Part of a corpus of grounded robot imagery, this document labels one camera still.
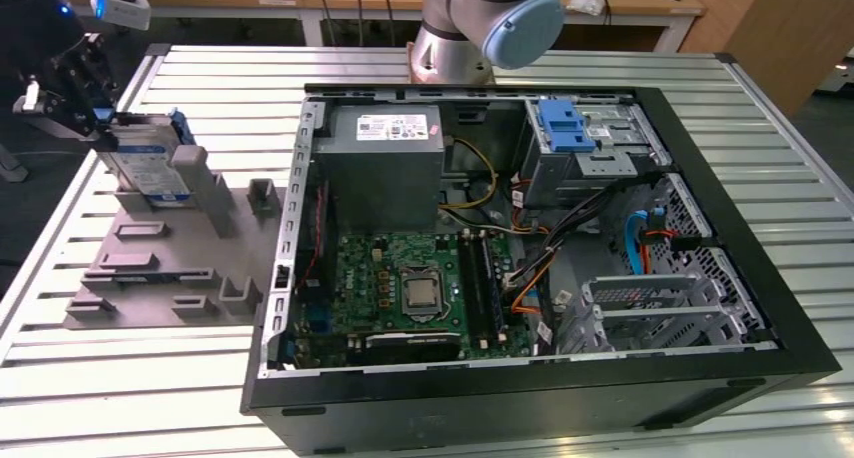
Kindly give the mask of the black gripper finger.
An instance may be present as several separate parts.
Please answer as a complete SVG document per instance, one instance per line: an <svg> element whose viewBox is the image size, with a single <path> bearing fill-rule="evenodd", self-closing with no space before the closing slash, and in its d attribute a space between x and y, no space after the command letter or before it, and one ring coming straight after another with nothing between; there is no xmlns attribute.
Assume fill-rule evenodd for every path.
<svg viewBox="0 0 854 458"><path fill-rule="evenodd" d="M95 115L50 91L38 93L37 127L61 139L92 141Z"/></svg>
<svg viewBox="0 0 854 458"><path fill-rule="evenodd" d="M99 33L85 33L64 53L63 86L75 118L88 128L107 125L115 115L120 89Z"/></svg>

